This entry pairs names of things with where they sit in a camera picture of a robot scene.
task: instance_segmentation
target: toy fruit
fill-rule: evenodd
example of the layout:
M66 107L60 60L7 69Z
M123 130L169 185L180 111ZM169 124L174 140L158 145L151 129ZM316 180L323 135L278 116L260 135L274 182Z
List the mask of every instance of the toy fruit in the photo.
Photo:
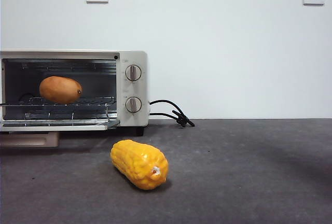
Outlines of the toy fruit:
M114 166L140 189L154 189L166 181L168 161L151 145L121 140L113 145L110 157Z
M70 104L82 95L81 85L70 78L51 76L39 85L41 97L59 104Z

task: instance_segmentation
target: dark gray surface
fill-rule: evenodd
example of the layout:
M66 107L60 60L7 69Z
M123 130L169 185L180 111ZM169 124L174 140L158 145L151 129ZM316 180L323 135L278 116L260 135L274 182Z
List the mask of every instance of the dark gray surface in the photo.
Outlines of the dark gray surface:
M2 150L2 223L332 223L332 120L151 121L62 133L50 150ZM168 182L136 189L112 166L113 143L160 148Z

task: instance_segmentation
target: oven foot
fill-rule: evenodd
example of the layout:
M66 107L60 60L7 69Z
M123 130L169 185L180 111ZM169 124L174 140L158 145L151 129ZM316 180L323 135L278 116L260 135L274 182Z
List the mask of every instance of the oven foot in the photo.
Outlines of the oven foot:
M136 136L141 137L144 135L144 127L136 127Z

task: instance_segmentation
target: wire rack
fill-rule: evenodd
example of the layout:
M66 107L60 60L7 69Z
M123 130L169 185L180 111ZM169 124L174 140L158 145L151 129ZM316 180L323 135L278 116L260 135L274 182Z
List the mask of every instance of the wire rack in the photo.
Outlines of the wire rack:
M116 103L116 98L113 96L107 97L87 97L70 104L58 104L48 101L42 97L31 97L27 100L1 103L0 106L67 106L67 107L81 107L81 106L111 106Z
M42 97L31 97L25 101L2 103L0 106L17 108L12 116L6 116L6 119L13 121L68 121L84 122L102 122L111 121L117 118L117 111L112 109L116 103L113 96L106 97L87 97L80 98L76 102L63 105L48 101Z

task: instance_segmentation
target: oven rack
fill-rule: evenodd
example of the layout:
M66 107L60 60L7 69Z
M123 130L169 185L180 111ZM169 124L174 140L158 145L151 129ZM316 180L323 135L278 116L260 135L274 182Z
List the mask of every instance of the oven rack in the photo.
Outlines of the oven rack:
M19 121L44 121L45 123L52 122L67 122L74 123L98 123L116 119L116 110L96 109L96 110L28 110L20 115L19 119L10 120L6 122Z
M27 100L21 100L16 102L1 103L0 106L39 106L39 107L67 107L67 108L78 108L87 106L102 106L108 107L116 103L116 98L114 96L104 96L104 97L81 97L77 101L70 104L59 104L48 101L42 97L30 97Z

